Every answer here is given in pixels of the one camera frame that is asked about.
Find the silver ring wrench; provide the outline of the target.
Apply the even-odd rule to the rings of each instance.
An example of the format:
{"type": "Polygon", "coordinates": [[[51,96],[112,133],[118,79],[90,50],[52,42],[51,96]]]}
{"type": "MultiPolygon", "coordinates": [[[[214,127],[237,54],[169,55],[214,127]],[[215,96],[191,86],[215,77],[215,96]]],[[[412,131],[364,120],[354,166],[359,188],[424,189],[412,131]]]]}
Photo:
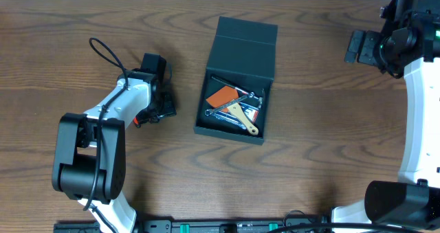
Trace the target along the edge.
{"type": "Polygon", "coordinates": [[[243,101],[243,100],[248,99],[248,98],[249,98],[249,96],[241,96],[240,98],[234,99],[234,100],[232,100],[232,101],[230,101],[230,102],[228,102],[226,104],[221,105],[220,107],[217,107],[217,108],[214,108],[214,109],[206,109],[204,111],[204,113],[205,113],[206,116],[210,116],[213,113],[216,113],[218,111],[226,109],[227,107],[229,107],[229,106],[231,106],[231,105],[233,105],[235,103],[239,103],[240,101],[243,101]]]}

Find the orange scraper wooden handle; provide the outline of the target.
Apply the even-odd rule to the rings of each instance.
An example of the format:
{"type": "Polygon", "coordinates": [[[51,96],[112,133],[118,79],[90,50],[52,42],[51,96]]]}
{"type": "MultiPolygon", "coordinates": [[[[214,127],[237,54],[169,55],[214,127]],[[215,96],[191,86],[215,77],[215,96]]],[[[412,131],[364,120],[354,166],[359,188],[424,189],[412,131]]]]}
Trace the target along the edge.
{"type": "MultiPolygon", "coordinates": [[[[218,92],[214,93],[209,98],[207,98],[206,101],[214,109],[237,98],[240,98],[238,91],[231,87],[225,86],[222,89],[218,90],[218,92]]],[[[226,109],[228,110],[229,113],[231,113],[240,122],[242,122],[245,125],[246,130],[251,135],[259,134],[258,128],[254,126],[254,124],[252,124],[252,122],[247,118],[239,103],[235,103],[227,107],[226,109]]]]}

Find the blue screwdriver bit case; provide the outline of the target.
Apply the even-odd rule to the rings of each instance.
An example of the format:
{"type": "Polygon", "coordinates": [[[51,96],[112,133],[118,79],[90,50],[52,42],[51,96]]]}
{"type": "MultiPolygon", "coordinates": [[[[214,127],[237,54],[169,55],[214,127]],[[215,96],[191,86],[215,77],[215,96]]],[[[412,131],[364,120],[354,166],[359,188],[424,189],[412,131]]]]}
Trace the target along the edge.
{"type": "MultiPolygon", "coordinates": [[[[240,102],[239,105],[241,106],[247,118],[252,122],[252,124],[254,124],[258,117],[259,109],[244,102],[240,102]]],[[[228,122],[242,128],[243,130],[246,130],[245,125],[229,112],[225,113],[223,111],[218,111],[216,113],[213,113],[212,116],[214,116],[218,120],[228,122]]]]}

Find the dark green box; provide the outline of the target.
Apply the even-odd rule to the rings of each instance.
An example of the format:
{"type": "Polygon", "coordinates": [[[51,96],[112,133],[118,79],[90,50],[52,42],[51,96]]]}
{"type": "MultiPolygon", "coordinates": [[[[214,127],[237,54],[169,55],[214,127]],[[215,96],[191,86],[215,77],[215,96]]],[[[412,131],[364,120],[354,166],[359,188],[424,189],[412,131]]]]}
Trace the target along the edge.
{"type": "Polygon", "coordinates": [[[264,143],[270,90],[275,75],[277,33],[277,25],[225,16],[219,18],[201,87],[194,125],[196,134],[249,144],[264,143]],[[210,108],[206,99],[225,86],[213,76],[262,98],[243,101],[258,109],[254,121],[258,135],[253,136],[240,126],[213,115],[205,115],[210,108]]]}

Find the small black-handled hammer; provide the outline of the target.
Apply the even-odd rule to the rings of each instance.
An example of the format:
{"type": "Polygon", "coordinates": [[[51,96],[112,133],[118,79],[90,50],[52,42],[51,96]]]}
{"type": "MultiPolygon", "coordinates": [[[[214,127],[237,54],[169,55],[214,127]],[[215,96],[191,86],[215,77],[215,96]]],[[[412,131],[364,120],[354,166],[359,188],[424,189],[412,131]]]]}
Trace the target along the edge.
{"type": "Polygon", "coordinates": [[[230,82],[229,80],[226,80],[226,79],[221,78],[219,76],[211,75],[210,78],[217,81],[217,82],[220,82],[221,84],[223,84],[225,86],[236,89],[237,91],[241,92],[242,94],[248,95],[250,98],[257,100],[258,101],[258,106],[257,106],[258,109],[261,109],[261,107],[263,106],[264,95],[265,95],[264,89],[262,89],[262,96],[258,96],[253,91],[248,91],[247,89],[244,89],[244,88],[234,84],[233,82],[230,82]]]}

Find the red black pliers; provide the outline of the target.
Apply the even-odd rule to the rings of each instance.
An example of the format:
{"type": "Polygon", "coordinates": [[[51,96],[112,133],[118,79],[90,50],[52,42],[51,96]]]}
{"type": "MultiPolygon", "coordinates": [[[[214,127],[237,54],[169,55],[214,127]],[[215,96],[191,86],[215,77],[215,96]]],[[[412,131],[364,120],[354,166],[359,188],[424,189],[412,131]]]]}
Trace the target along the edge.
{"type": "Polygon", "coordinates": [[[141,124],[140,124],[140,122],[139,122],[139,120],[138,120],[137,117],[135,117],[135,118],[133,119],[133,122],[134,122],[135,126],[136,126],[138,129],[141,127],[141,124]]]}

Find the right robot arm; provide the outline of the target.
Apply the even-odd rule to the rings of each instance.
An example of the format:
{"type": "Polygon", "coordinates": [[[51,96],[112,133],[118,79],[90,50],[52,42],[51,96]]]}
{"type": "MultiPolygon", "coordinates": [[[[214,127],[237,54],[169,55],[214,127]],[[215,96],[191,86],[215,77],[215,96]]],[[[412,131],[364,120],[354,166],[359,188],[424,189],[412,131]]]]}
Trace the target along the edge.
{"type": "Polygon", "coordinates": [[[439,229],[439,0],[391,0],[380,16],[381,31],[353,31],[344,60],[405,80],[404,156],[396,182],[332,209],[330,232],[439,229]]]}

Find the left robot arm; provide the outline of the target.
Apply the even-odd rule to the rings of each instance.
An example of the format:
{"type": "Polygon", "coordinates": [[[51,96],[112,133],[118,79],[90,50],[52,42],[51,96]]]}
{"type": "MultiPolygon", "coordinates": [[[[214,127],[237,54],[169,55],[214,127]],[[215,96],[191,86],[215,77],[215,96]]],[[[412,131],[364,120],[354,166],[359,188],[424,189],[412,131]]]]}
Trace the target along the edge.
{"type": "Polygon", "coordinates": [[[78,201],[98,222],[100,232],[139,232],[142,224],[125,198],[126,134],[176,114],[171,92],[160,87],[167,64],[145,54],[140,67],[122,73],[115,89],[81,114],[59,122],[52,186],[78,201]]]}

